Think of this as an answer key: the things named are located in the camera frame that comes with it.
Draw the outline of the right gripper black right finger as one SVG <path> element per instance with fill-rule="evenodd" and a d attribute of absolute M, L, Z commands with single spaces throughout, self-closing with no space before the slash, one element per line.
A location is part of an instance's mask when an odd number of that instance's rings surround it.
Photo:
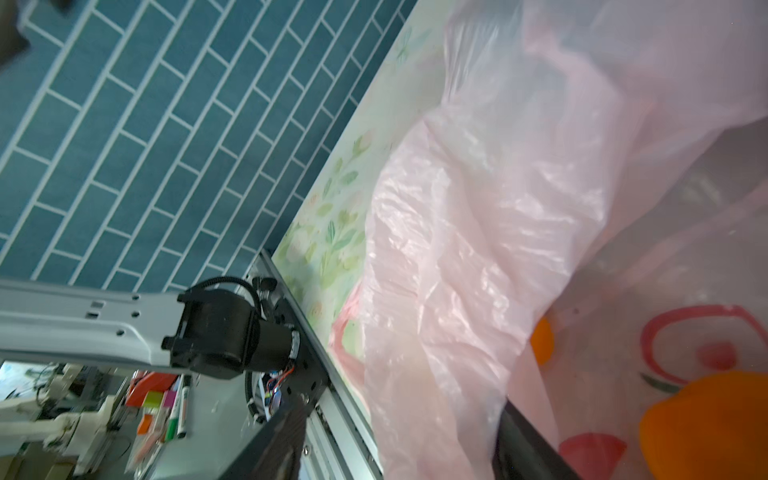
<path fill-rule="evenodd" d="M 500 416 L 491 465 L 496 480 L 580 480 L 511 402 Z"/>

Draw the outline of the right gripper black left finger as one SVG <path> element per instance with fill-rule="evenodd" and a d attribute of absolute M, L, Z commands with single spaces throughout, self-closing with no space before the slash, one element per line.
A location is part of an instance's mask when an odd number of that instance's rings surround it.
<path fill-rule="evenodd" d="M 242 452 L 219 476 L 221 480 L 297 480 L 306 440 L 308 396 L 284 400 Z"/>

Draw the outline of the orange fruit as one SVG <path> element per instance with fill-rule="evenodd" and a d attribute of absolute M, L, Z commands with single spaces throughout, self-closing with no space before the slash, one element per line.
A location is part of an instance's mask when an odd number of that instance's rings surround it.
<path fill-rule="evenodd" d="M 765 479 L 767 375 L 726 372 L 650 407 L 639 441 L 656 479 Z"/>
<path fill-rule="evenodd" d="M 531 345 L 538 366 L 545 365 L 554 353 L 554 333 L 547 317 L 542 317 L 530 337 Z"/>

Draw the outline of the pink plastic bag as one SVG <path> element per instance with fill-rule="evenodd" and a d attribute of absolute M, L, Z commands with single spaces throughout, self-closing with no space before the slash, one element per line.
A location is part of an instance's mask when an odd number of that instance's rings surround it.
<path fill-rule="evenodd" d="M 495 479 L 511 402 L 580 479 L 656 479 L 650 407 L 767 375 L 767 5 L 465 1 L 444 53 L 373 189 L 344 362 L 383 475 Z"/>

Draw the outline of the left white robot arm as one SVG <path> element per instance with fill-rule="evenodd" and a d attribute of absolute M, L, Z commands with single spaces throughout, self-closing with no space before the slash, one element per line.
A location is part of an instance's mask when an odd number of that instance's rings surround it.
<path fill-rule="evenodd" d="M 296 360 L 298 331 L 270 321 L 255 287 L 214 277 L 180 293 L 1 281 L 1 357 L 193 372 L 230 380 Z"/>

